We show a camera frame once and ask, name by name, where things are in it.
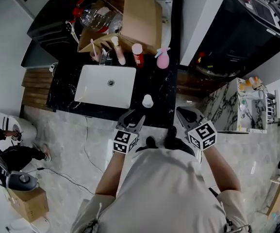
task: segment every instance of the black marble countertop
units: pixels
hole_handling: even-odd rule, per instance
[[[169,128],[173,125],[178,61],[170,56],[167,69],[159,69],[153,55],[145,55],[144,68],[137,68],[130,109],[135,109],[133,121],[146,115],[144,125]],[[132,53],[125,53],[127,67],[134,67]],[[76,53],[67,60],[60,61],[52,80],[47,106],[54,110],[67,111],[89,117],[118,120],[127,109],[108,107],[83,102],[75,102],[74,97],[83,65],[95,65],[88,53]],[[142,105],[144,95],[152,96],[154,105]]]

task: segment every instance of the tiled floor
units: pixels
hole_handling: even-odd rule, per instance
[[[177,105],[197,105],[193,98],[178,96]],[[49,167],[56,172],[67,174],[75,182],[94,192],[102,172],[109,159],[108,141],[112,137],[116,122],[86,118],[84,116],[57,111],[56,113],[25,108],[25,118],[36,125],[37,142],[48,144],[52,161],[44,163],[33,160],[35,167]],[[184,138],[184,131],[175,117],[178,137]],[[143,140],[153,135],[157,145],[162,145],[165,129],[143,127],[137,147],[143,146]],[[269,232],[275,226],[275,220],[257,211],[264,202],[271,186],[270,177],[278,173],[280,160],[280,127],[270,125],[268,134],[218,134],[217,148],[238,175],[245,198],[247,217],[252,223],[253,232]],[[88,160],[85,150],[94,164]],[[132,153],[127,155],[123,177],[132,165]],[[201,164],[203,176],[208,186],[216,188],[213,176],[205,158]],[[87,191],[82,191],[66,179],[49,174],[48,170],[35,172],[42,188],[47,192],[49,210],[48,219],[53,233],[68,233],[80,203],[90,199]]]

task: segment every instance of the cardboard box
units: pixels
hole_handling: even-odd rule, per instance
[[[12,207],[28,222],[33,222],[49,211],[46,192],[38,187],[30,192],[7,189]]]
[[[134,43],[141,43],[144,53],[156,54],[162,40],[162,8],[155,0],[109,0],[123,11],[121,33],[104,35],[84,28],[78,52],[93,50],[90,39],[101,47],[107,41],[113,48],[111,38],[117,36],[124,51],[132,52]]]

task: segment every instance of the cable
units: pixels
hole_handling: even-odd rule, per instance
[[[88,120],[87,120],[87,117],[86,118],[86,141],[87,141],[87,138],[88,138]]]
[[[102,170],[101,170],[100,168],[98,168],[95,164],[92,163],[92,161],[90,160],[89,155],[88,155],[88,153],[87,153],[85,147],[83,148],[83,150],[85,151],[85,154],[87,155],[88,160],[90,161],[90,163],[91,163],[97,170],[99,170],[99,171],[103,174]]]
[[[61,175],[65,175],[65,176],[67,176],[67,177],[69,177],[73,182],[75,182],[76,183],[76,181],[73,179],[73,178],[71,178],[69,175],[67,175],[67,174],[65,174],[65,173],[61,173]],[[78,189],[80,189],[81,191],[83,191],[84,193],[86,193],[86,194],[88,194],[88,195],[90,195],[89,193],[87,193],[85,190],[83,190],[82,188],[80,188],[78,185],[77,185],[77,187],[78,187]]]
[[[59,176],[61,176],[61,177],[65,178],[65,179],[67,179],[68,181],[70,181],[72,184],[74,184],[74,185],[76,185],[76,186],[80,186],[80,187],[86,189],[91,195],[93,195],[93,193],[92,193],[91,191],[89,191],[89,189],[87,189],[86,187],[84,187],[83,185],[77,184],[77,183],[73,182],[71,179],[67,178],[66,176],[63,176],[63,175],[64,175],[63,173],[58,173],[58,172],[52,170],[51,168],[39,167],[38,169],[33,170],[33,171],[30,171],[30,172],[27,172],[27,173],[35,172],[35,171],[38,171],[38,170],[41,171],[41,170],[44,170],[44,169],[48,169],[48,170],[54,172],[55,174],[58,174]]]

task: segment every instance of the spray bottle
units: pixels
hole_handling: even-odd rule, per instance
[[[158,57],[157,59],[157,66],[160,68],[160,69],[166,69],[169,65],[169,55],[167,53],[167,51],[169,50],[170,48],[160,48],[157,50],[157,54],[155,56],[155,58]]]

